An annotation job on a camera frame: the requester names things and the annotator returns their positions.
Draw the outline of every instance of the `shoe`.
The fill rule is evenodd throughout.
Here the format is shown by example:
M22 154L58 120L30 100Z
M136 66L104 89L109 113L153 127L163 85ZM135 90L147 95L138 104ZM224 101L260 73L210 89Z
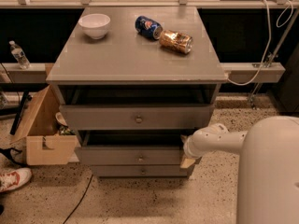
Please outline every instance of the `shoe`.
M27 183L32 176L29 168L20 168L0 175L0 192L18 189Z

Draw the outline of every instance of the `speckled floor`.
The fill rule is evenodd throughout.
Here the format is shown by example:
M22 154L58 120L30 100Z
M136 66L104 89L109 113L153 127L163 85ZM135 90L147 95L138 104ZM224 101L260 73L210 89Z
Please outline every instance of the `speckled floor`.
M251 109L247 95L217 98L211 123L229 131L248 130L260 119L279 115L268 96ZM0 120L1 147L9 147L12 119ZM16 144L22 147L23 142ZM1 172L18 168L3 156ZM99 179L93 177L85 198L66 223L234 224L238 156L206 154L192 176L179 178ZM87 166L33 166L33 178L21 189L0 193L5 207L0 223L64 223L78 204L92 172Z

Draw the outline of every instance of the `open cardboard box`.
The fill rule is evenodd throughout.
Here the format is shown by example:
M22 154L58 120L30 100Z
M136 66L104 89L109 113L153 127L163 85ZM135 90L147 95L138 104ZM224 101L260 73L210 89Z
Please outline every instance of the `open cardboard box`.
M59 102L50 86L36 93L24 108L11 143L26 138L29 165L67 164L74 159L78 139L75 135L56 134L59 127L55 118L57 112Z

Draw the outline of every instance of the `dresser top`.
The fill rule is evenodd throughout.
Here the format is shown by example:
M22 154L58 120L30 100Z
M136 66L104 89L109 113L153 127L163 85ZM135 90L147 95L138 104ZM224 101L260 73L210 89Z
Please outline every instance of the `dresser top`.
M54 84L222 83L226 81L216 52L196 7L87 7L82 16L107 14L106 36L94 40L77 24L47 78ZM189 54L161 47L135 29L144 15L165 30L193 38Z

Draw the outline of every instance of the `white robot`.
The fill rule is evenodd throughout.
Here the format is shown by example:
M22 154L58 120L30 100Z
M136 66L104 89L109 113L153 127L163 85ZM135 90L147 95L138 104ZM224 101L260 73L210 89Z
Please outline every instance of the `white robot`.
M182 168L213 150L240 155L237 224L299 223L299 118L263 119L235 133L218 123L183 142Z

